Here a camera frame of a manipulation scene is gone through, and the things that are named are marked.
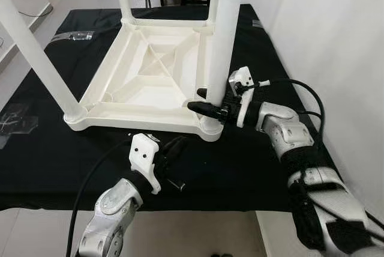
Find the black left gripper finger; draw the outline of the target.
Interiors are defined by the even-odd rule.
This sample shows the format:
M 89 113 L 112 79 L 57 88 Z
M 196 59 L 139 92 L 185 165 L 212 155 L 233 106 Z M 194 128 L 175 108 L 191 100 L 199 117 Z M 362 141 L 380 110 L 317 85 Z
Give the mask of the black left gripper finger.
M 187 138 L 174 138 L 168 142 L 168 166 L 172 166 L 178 161 L 187 144 Z
M 184 150 L 184 137 L 171 139 L 157 153 L 157 163 L 172 163 Z

